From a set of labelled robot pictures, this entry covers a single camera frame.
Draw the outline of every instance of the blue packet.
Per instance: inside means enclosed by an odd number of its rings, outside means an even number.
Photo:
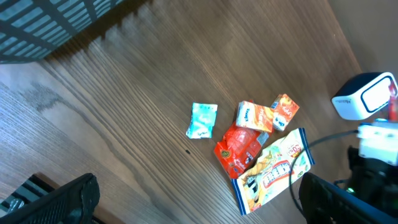
[[[190,139],[211,138],[217,105],[193,103],[191,123],[185,133]]]

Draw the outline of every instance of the orange and white box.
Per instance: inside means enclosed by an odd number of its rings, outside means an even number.
[[[274,110],[274,128],[283,131],[299,108],[286,94],[280,94],[271,106]]]
[[[266,107],[242,101],[239,103],[236,125],[258,131],[272,132],[274,112]]]

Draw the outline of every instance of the black cable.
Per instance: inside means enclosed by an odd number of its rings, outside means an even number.
[[[311,150],[312,147],[316,146],[317,144],[327,141],[327,140],[331,140],[331,139],[336,139],[336,138],[341,138],[350,134],[355,134],[358,133],[358,130],[351,130],[351,131],[345,131],[343,133],[337,133],[337,134],[331,134],[329,136],[325,136],[323,138],[320,138],[314,142],[311,142],[308,145],[308,150]],[[305,152],[305,149],[302,149],[301,152],[296,156],[296,158],[294,158],[292,165],[290,166],[290,172],[289,172],[289,190],[290,190],[290,196],[292,196],[294,205],[297,207],[297,209],[300,211],[300,213],[304,216],[304,212],[303,209],[301,208],[301,206],[299,205],[299,203],[296,201],[295,197],[294,197],[294,193],[293,193],[293,187],[292,187],[292,171],[293,171],[293,166],[296,163],[296,160],[301,156],[301,154]]]

